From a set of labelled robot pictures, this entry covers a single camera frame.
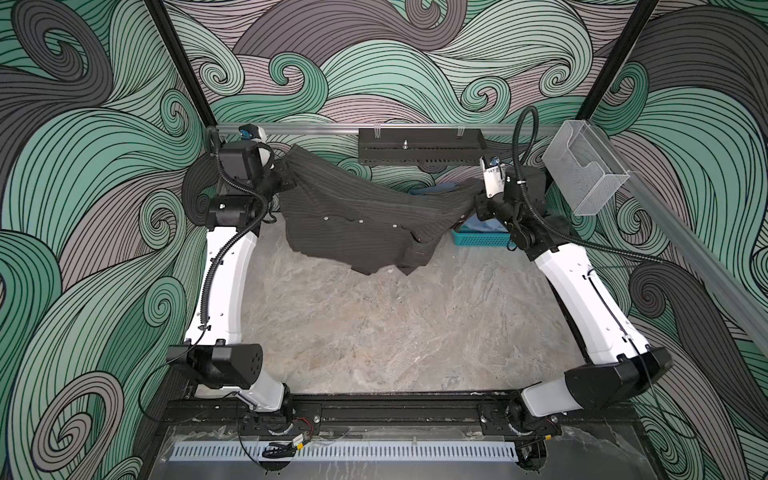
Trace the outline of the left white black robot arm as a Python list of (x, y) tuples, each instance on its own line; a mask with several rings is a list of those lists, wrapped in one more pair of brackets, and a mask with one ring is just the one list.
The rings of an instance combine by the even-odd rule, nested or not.
[(288, 387), (266, 371), (260, 345), (242, 339), (242, 304), (247, 269), (262, 224), (271, 222), (273, 197), (284, 181), (263, 128), (205, 131), (205, 147), (218, 176), (204, 215), (206, 271), (198, 306), (181, 344), (168, 348), (166, 363), (194, 385), (202, 399), (235, 398), (246, 408), (284, 411)]

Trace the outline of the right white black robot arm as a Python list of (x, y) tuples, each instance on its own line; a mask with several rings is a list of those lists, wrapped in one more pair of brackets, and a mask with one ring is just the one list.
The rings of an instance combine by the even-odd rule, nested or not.
[(515, 123), (508, 166), (480, 161), (485, 191), (475, 200), (477, 216), (496, 219), (509, 232), (511, 244), (544, 273), (587, 361), (554, 380), (523, 389), (524, 408), (533, 417), (548, 417), (601, 409), (653, 391), (672, 367), (672, 357), (664, 347), (651, 347), (621, 311), (588, 258), (592, 243), (545, 217), (545, 183), (522, 164), (532, 151), (520, 145), (525, 124), (536, 138), (539, 113), (533, 105), (525, 107)]

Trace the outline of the dark grey pinstriped shirt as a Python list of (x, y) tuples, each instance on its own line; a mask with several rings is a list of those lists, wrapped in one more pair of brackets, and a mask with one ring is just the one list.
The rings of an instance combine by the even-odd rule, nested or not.
[(472, 215), (484, 190), (481, 180), (469, 179), (445, 191), (402, 193), (298, 146), (282, 161), (293, 181), (279, 194), (291, 249), (365, 275), (387, 266), (408, 275), (427, 265), (443, 235)]

